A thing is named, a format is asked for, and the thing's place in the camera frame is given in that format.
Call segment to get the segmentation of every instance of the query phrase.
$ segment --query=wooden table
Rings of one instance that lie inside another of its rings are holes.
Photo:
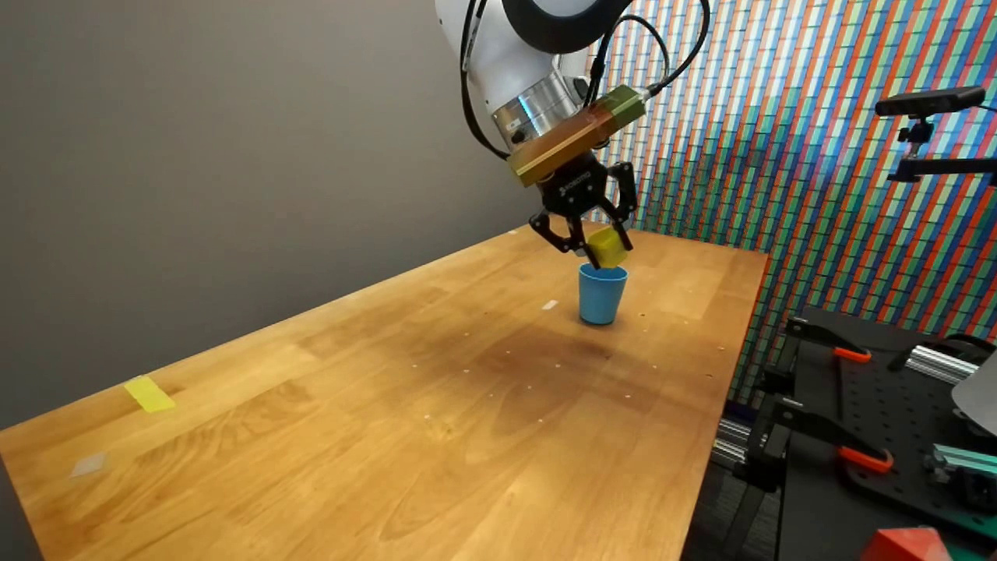
[[[510,229],[0,433],[48,558],[681,558],[767,255]]]

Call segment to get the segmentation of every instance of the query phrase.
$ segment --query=yellow tape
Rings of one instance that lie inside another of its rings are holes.
[[[169,412],[174,407],[174,400],[161,394],[161,386],[152,376],[132,376],[124,383],[124,394],[144,407],[144,412]]]

